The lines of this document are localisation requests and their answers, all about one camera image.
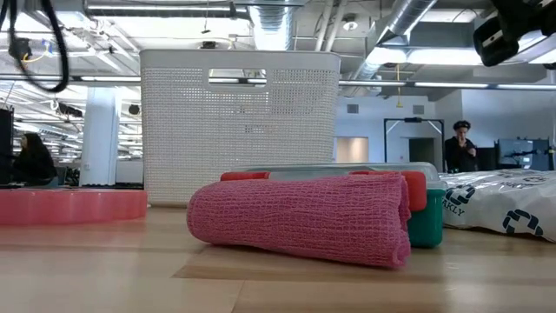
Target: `pink towel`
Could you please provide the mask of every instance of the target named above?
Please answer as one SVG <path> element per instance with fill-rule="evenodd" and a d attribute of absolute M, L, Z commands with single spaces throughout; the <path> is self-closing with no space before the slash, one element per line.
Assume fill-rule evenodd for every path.
<path fill-rule="evenodd" d="M 397 268 L 410 254 L 401 174 L 213 183 L 189 202 L 188 227 L 207 243 Z"/>

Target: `black jacket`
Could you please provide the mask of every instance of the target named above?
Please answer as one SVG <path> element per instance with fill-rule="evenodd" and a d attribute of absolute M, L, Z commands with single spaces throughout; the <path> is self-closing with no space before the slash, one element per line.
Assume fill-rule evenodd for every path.
<path fill-rule="evenodd" d="M 462 148 L 458 138 L 452 137 L 444 142 L 444 148 L 449 173 L 478 170 L 477 158 L 469 153 L 471 148 L 475 148 L 471 140 L 467 139 L 465 147 Z"/>
<path fill-rule="evenodd" d="M 23 150 L 14 161 L 13 167 L 17 170 L 14 178 L 24 182 L 34 183 L 56 177 L 54 161 L 47 150 L 36 153 Z"/>

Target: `man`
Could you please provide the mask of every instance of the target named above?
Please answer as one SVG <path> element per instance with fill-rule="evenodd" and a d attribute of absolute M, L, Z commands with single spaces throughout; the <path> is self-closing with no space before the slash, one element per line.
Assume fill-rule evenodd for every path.
<path fill-rule="evenodd" d="M 476 171 L 477 150 L 471 140 L 467 139 L 467 132 L 471 129 L 468 121 L 459 121 L 453 125 L 455 137 L 444 143 L 448 173 Z"/>

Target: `table surface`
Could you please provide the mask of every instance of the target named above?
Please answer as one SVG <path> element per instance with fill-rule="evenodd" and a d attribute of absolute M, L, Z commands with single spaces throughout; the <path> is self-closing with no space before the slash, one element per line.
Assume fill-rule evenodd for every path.
<path fill-rule="evenodd" d="M 403 270 L 194 239 L 184 210 L 0 227 L 2 312 L 556 312 L 556 245 L 445 230 Z"/>

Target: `person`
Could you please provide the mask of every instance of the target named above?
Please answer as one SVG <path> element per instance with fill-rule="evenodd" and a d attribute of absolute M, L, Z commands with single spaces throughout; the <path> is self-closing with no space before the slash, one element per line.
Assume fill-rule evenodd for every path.
<path fill-rule="evenodd" d="M 36 186 L 57 185 L 56 167 L 41 137 L 35 133 L 23 135 L 21 149 L 12 165 L 13 181 Z"/>
<path fill-rule="evenodd" d="M 459 121 L 453 125 L 455 136 L 444 143 L 448 173 L 478 170 L 477 149 L 473 142 L 467 139 L 470 129 L 471 124 L 468 121 Z"/>

